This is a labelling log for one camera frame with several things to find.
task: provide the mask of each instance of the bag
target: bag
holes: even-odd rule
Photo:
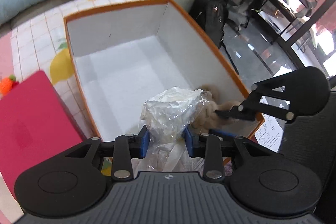
[[[189,13],[218,49],[223,44],[224,25],[229,15],[227,2],[228,0],[195,0]]]

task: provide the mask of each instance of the clear plastic wrap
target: clear plastic wrap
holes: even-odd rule
[[[146,157],[132,162],[135,175],[138,171],[202,171],[204,159],[189,157],[182,132],[204,107],[207,94],[174,87],[144,103],[141,120],[150,131],[151,141]]]

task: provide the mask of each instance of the play mat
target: play mat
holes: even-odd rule
[[[12,56],[12,60],[2,60],[1,76],[14,73],[21,82],[35,71],[43,70],[85,136],[91,137],[92,125],[74,76],[63,17],[128,1],[137,0],[74,0],[21,24],[0,39],[2,56]]]

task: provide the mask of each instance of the chair wheel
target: chair wheel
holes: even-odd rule
[[[242,28],[240,26],[234,26],[233,30],[236,31],[236,32],[240,32]]]

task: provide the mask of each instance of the pink box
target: pink box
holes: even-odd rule
[[[84,139],[43,71],[0,100],[0,172],[14,198],[23,171]]]

